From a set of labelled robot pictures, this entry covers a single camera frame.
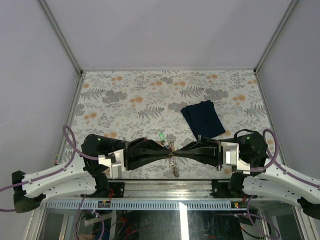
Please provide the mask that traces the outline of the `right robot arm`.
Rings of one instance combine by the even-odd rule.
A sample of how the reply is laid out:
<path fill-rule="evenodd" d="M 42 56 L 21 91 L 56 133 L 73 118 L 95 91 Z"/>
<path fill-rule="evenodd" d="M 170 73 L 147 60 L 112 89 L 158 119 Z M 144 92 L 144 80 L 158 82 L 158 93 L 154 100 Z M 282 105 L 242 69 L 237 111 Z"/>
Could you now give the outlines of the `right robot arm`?
<path fill-rule="evenodd" d="M 202 164 L 230 166 L 231 177 L 227 184 L 218 187 L 218 198 L 244 198 L 257 196 L 270 198 L 301 209 L 314 219 L 320 218 L 320 181 L 304 175 L 277 161 L 279 146 L 274 153 L 268 149 L 266 133 L 245 130 L 227 139 L 211 139 L 202 135 L 172 154 L 189 158 Z"/>

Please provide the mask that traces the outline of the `metal keyring with yellow handle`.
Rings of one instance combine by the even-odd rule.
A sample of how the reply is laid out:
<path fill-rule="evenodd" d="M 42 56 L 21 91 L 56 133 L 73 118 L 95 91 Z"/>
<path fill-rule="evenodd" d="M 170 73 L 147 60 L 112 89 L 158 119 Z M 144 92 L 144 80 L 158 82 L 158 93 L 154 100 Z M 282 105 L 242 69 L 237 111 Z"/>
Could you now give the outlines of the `metal keyring with yellow handle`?
<path fill-rule="evenodd" d="M 173 176 L 175 178 L 178 178 L 180 176 L 179 166 L 176 157 L 173 155 L 173 152 L 176 150 L 175 143 L 171 141 L 166 147 L 171 151 L 170 158 L 168 159 L 169 169 L 172 172 Z"/>

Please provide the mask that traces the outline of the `green key tag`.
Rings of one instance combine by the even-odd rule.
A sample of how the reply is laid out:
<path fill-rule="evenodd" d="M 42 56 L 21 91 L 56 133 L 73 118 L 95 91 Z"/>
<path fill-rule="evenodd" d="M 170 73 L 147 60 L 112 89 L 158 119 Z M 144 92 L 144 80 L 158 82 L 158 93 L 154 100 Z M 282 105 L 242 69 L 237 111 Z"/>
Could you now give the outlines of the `green key tag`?
<path fill-rule="evenodd" d="M 158 144 L 165 146 L 166 145 L 166 138 L 163 133 L 158 134 L 159 140 L 157 141 Z"/>

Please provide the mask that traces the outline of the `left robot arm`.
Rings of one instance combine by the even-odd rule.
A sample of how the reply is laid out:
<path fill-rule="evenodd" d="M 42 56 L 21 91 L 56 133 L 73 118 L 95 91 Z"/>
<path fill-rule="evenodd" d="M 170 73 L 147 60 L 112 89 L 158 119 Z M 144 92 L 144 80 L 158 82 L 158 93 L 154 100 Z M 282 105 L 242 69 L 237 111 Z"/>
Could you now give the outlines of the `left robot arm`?
<path fill-rule="evenodd" d="M 145 137 L 129 142 L 90 134 L 67 163 L 35 173 L 12 173 L 13 210 L 26 213 L 51 199 L 73 195 L 112 198 L 109 180 L 171 156 L 171 149 Z"/>

